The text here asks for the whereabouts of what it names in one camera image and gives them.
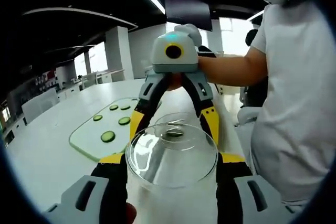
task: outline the clear glass container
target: clear glass container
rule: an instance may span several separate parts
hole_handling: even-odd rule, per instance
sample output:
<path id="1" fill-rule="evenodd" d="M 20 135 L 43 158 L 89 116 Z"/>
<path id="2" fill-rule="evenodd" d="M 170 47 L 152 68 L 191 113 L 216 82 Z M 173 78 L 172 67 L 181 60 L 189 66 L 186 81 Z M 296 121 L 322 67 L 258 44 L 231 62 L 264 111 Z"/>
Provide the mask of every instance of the clear glass container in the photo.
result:
<path id="1" fill-rule="evenodd" d="M 217 223 L 218 150 L 202 129 L 180 122 L 139 132 L 126 150 L 140 183 L 140 223 Z"/>

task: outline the person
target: person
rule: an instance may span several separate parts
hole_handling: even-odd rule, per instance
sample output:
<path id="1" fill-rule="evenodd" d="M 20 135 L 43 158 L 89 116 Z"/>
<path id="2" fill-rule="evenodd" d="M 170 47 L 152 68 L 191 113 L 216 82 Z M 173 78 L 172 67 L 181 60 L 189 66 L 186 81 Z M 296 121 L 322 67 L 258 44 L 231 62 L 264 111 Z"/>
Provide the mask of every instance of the person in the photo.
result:
<path id="1" fill-rule="evenodd" d="M 246 35 L 245 43 L 248 47 L 251 46 L 252 41 L 258 33 L 257 29 L 252 29 Z M 250 86 L 242 88 L 243 99 L 241 100 L 244 104 L 243 106 L 248 107 L 261 107 L 267 97 L 267 85 L 268 77 L 263 78 L 260 82 Z"/>
<path id="2" fill-rule="evenodd" d="M 251 86 L 268 75 L 268 94 L 251 136 L 248 165 L 300 211 L 335 156 L 336 47 L 311 0 L 265 0 L 263 20 L 245 57 L 199 57 L 209 82 Z M 173 76 L 171 89 L 180 86 Z"/>

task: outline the window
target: window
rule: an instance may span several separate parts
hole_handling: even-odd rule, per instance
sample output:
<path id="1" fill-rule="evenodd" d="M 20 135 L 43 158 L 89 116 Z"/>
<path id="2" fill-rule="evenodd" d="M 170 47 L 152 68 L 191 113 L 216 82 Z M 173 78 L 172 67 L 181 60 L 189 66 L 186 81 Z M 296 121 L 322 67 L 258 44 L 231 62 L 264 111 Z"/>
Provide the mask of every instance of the window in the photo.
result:
<path id="1" fill-rule="evenodd" d="M 167 33 L 169 33 L 170 31 L 174 31 L 174 27 L 175 26 L 178 26 L 178 24 L 167 22 L 166 23 L 166 31 L 167 31 Z M 202 37 L 202 45 L 206 46 L 208 48 L 209 47 L 208 34 L 206 33 L 205 30 L 202 30 L 202 29 L 199 29 L 199 32 L 201 33 L 201 37 Z"/>
<path id="2" fill-rule="evenodd" d="M 102 42 L 89 50 L 91 72 L 107 70 L 105 43 Z"/>
<path id="3" fill-rule="evenodd" d="M 84 54 L 81 54 L 75 58 L 75 70 L 77 76 L 86 76 L 88 74 L 86 72 Z"/>
<path id="4" fill-rule="evenodd" d="M 235 18 L 219 18 L 222 45 L 225 54 L 244 56 L 248 51 L 245 43 L 247 33 L 253 29 L 250 21 Z"/>
<path id="5" fill-rule="evenodd" d="M 2 116 L 4 117 L 5 122 L 7 122 L 9 118 L 11 118 L 11 117 L 10 117 L 10 113 L 9 113 L 9 109 L 8 109 L 8 107 L 6 107 L 6 108 L 2 111 Z"/>

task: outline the white table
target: white table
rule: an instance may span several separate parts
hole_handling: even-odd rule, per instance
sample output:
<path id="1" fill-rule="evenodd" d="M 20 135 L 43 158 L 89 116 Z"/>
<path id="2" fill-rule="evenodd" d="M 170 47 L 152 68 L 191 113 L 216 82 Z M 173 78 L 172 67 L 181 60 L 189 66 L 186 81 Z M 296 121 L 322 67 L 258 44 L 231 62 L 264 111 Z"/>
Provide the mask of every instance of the white table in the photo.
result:
<path id="1" fill-rule="evenodd" d="M 8 157 L 18 179 L 40 211 L 60 202 L 61 194 L 83 175 L 90 175 L 96 163 L 72 148 L 70 134 L 83 122 L 113 101 L 137 97 L 144 79 L 91 86 L 58 103 L 20 131 L 8 146 Z M 183 88 L 166 92 L 153 117 L 175 112 L 193 112 L 190 97 Z M 226 151 L 243 154 L 222 97 L 215 94 Z"/>

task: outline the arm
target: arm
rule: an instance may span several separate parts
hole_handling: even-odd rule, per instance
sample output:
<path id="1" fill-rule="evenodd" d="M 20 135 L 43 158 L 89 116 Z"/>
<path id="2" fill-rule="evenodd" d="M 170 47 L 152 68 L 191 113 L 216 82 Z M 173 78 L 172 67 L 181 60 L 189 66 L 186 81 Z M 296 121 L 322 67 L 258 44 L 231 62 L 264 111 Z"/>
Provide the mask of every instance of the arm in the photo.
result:
<path id="1" fill-rule="evenodd" d="M 251 47 L 245 57 L 198 58 L 209 82 L 228 86 L 250 86 L 267 76 L 266 55 Z"/>

